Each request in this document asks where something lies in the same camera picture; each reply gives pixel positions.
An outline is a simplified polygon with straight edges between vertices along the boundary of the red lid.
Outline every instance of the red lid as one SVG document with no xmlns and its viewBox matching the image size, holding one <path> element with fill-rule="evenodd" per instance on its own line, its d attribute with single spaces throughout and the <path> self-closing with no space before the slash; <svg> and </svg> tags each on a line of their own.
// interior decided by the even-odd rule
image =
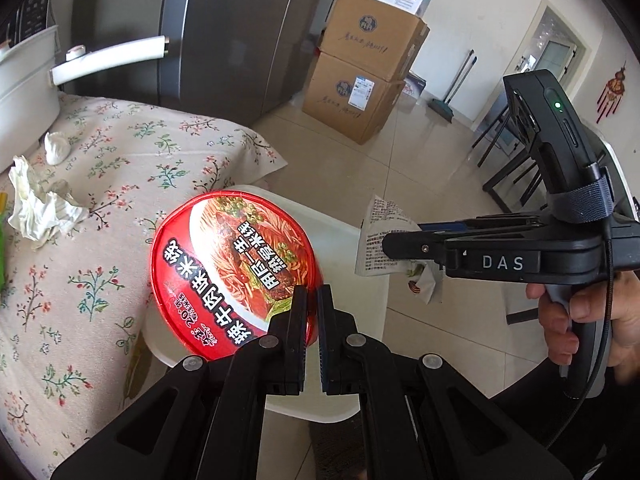
<svg viewBox="0 0 640 480">
<path fill-rule="evenodd" d="M 291 216 L 262 197 L 220 190 L 189 200 L 162 222 L 151 249 L 151 283 L 178 339 L 212 360 L 263 335 L 272 316 L 290 309 L 293 287 L 313 290 L 321 277 Z"/>
</svg>

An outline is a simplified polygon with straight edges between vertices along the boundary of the green object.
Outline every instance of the green object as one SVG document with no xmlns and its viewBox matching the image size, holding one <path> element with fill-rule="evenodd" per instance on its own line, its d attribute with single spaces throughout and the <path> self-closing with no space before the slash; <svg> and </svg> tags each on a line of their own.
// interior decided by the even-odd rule
<svg viewBox="0 0 640 480">
<path fill-rule="evenodd" d="M 446 104 L 446 102 L 440 101 L 439 99 L 432 99 L 429 101 L 428 107 L 435 111 L 444 120 L 452 122 L 453 110 Z"/>
<path fill-rule="evenodd" d="M 4 287 L 4 209 L 6 208 L 6 193 L 0 193 L 0 290 Z"/>
</svg>

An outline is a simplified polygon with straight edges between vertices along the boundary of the door frame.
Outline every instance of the door frame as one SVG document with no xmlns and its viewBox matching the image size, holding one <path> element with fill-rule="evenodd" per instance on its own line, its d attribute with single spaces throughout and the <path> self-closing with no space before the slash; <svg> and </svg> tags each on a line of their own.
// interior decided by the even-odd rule
<svg viewBox="0 0 640 480">
<path fill-rule="evenodd" d="M 577 47 L 578 53 L 576 54 L 575 59 L 572 62 L 572 67 L 569 69 L 568 73 L 565 76 L 563 76 L 563 78 L 568 77 L 569 81 L 564 82 L 564 84 L 562 85 L 565 93 L 569 96 L 569 99 L 572 99 L 575 96 L 575 93 L 578 90 L 576 88 L 577 82 L 580 81 L 582 74 L 587 69 L 588 61 L 591 59 L 591 47 L 589 47 L 589 45 L 584 41 L 582 36 L 575 31 L 571 23 L 562 15 L 562 13 L 549 0 L 540 0 L 538 10 L 533 16 L 533 19 L 529 24 L 529 28 L 527 29 L 527 32 L 522 38 L 522 41 L 520 42 L 518 49 L 516 50 L 516 52 L 513 55 L 513 58 L 511 59 L 506 69 L 504 70 L 504 73 L 502 74 L 502 76 L 500 76 L 500 79 L 498 79 L 498 81 L 496 82 L 494 91 L 491 92 L 491 95 L 489 95 L 486 103 L 484 104 L 484 107 L 482 107 L 482 110 L 480 110 L 480 113 L 476 116 L 476 119 L 473 121 L 471 125 L 471 129 L 473 131 L 478 129 L 478 126 L 482 123 L 484 116 L 487 115 L 487 113 L 491 109 L 491 106 L 494 104 L 494 101 L 497 99 L 498 95 L 500 95 L 500 92 L 503 90 L 502 78 L 506 75 L 513 74 L 514 71 L 516 70 L 515 67 L 519 65 L 520 59 L 522 58 L 522 54 L 526 50 L 526 48 L 529 46 L 531 38 L 533 38 L 533 35 L 536 29 L 538 28 L 538 25 L 540 24 L 540 20 L 542 20 L 542 16 L 544 15 L 547 8 L 549 8 L 549 10 L 551 10 L 551 12 L 553 12 L 564 23 L 564 25 L 569 29 L 571 34 L 577 40 L 576 45 L 579 45 Z"/>
</svg>

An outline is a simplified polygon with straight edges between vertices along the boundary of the gripper handle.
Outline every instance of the gripper handle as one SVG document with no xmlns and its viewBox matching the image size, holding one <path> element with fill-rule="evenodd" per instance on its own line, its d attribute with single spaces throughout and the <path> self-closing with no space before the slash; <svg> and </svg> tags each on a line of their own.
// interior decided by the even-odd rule
<svg viewBox="0 0 640 480">
<path fill-rule="evenodd" d="M 569 312 L 569 300 L 579 288 L 571 285 L 545 285 L 546 291 L 549 293 L 551 301 L 560 303 L 567 312 Z M 567 397 L 577 399 L 584 391 L 587 385 L 591 370 L 595 365 L 600 347 L 600 337 L 602 336 L 602 326 L 604 320 L 593 321 L 590 323 L 570 322 L 571 331 L 578 336 L 578 351 L 572 357 L 571 364 L 560 367 L 560 375 L 566 380 L 564 382 L 564 393 Z M 611 345 L 611 330 L 607 337 L 607 348 L 605 351 L 602 364 L 598 370 L 598 375 L 593 386 L 587 394 L 587 398 L 597 397 L 604 387 L 604 372 L 607 369 L 607 360 L 609 359 L 609 348 Z"/>
</svg>

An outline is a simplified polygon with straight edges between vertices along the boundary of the metal table leg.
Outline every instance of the metal table leg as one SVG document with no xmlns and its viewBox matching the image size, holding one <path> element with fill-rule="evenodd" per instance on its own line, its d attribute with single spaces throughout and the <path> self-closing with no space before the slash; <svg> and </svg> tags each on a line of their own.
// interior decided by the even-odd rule
<svg viewBox="0 0 640 480">
<path fill-rule="evenodd" d="M 489 180 L 484 183 L 482 186 L 482 190 L 487 192 L 491 198 L 494 199 L 494 202 L 497 203 L 498 207 L 502 210 L 502 212 L 510 214 L 513 213 L 511 209 L 504 203 L 504 200 L 495 192 L 494 187 L 498 185 L 501 180 L 507 178 L 511 173 L 517 170 L 521 165 L 523 165 L 527 159 L 529 158 L 529 153 L 526 149 L 521 150 L 516 156 L 514 156 L 505 166 L 498 171 L 494 176 L 492 176 Z"/>
</svg>

